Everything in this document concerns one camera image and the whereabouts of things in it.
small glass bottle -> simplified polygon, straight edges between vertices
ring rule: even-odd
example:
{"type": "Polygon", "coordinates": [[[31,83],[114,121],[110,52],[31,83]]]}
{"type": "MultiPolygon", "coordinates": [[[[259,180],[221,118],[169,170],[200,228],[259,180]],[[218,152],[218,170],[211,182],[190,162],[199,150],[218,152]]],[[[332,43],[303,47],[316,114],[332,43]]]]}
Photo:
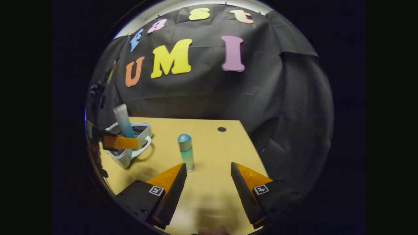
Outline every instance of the small glass bottle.
{"type": "Polygon", "coordinates": [[[194,170],[193,162],[193,148],[191,146],[191,137],[187,134],[181,134],[178,139],[178,145],[180,146],[180,153],[183,162],[186,164],[187,172],[194,170]]]}

yellow table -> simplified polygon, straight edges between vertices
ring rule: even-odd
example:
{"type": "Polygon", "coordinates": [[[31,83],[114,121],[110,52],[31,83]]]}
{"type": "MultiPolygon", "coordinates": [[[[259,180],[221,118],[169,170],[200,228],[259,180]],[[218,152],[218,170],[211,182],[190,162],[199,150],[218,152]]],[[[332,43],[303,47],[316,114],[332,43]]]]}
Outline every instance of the yellow table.
{"type": "Polygon", "coordinates": [[[231,178],[231,162],[268,176],[240,121],[130,117],[132,123],[149,123],[154,133],[151,146],[124,169],[101,149],[106,179],[115,194],[134,180],[147,181],[182,163],[177,138],[192,137],[195,170],[187,174],[183,192],[165,232],[197,233],[201,227],[225,225],[233,234],[254,232],[231,178]],[[225,132],[218,131],[224,127],[225,132]]]}

black fabric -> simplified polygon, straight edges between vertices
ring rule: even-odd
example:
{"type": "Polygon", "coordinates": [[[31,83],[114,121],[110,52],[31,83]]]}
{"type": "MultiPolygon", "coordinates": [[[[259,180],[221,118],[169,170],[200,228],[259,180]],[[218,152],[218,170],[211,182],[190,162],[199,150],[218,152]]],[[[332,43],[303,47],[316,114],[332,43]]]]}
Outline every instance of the black fabric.
{"type": "MultiPolygon", "coordinates": [[[[302,33],[279,13],[216,4],[185,7],[162,15],[143,27],[139,44],[130,52],[128,36],[115,39],[94,73],[97,81],[120,57],[106,108],[99,125],[115,122],[112,108],[125,103],[130,116],[240,120],[272,179],[283,179],[302,196],[312,188],[325,163],[333,127],[333,104],[328,79],[317,54],[302,33]],[[209,8],[210,17],[190,21],[195,8],[209,8]],[[231,10],[251,14],[253,24],[235,19],[231,10]],[[147,34],[156,21],[165,26],[147,34]],[[222,35],[243,38],[243,72],[222,69],[222,35]],[[171,51],[181,39],[189,47],[191,71],[152,79],[153,49],[171,51]],[[144,56],[138,83],[125,84],[126,65],[144,56]]],[[[136,65],[132,69],[134,76],[136,65]]]]}

